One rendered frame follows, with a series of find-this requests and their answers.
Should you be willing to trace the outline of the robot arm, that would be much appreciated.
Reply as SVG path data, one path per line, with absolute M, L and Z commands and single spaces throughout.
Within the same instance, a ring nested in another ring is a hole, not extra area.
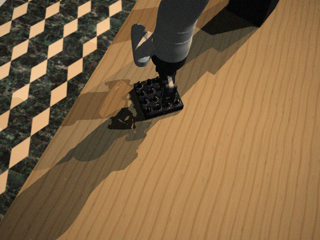
M 210 0 L 161 0 L 154 32 L 142 24 L 131 26 L 131 45 L 136 66 L 145 67 L 151 57 L 176 63 L 189 53 L 199 16 Z

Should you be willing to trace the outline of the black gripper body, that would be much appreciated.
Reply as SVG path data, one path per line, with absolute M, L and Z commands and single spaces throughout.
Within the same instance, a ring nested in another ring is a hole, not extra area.
M 185 64 L 187 56 L 179 62 L 166 62 L 159 59 L 156 55 L 153 55 L 151 57 L 151 60 L 156 67 L 162 70 L 162 79 L 167 81 L 168 76 L 170 75 L 172 77 L 172 80 L 174 79 L 175 71 L 180 69 Z

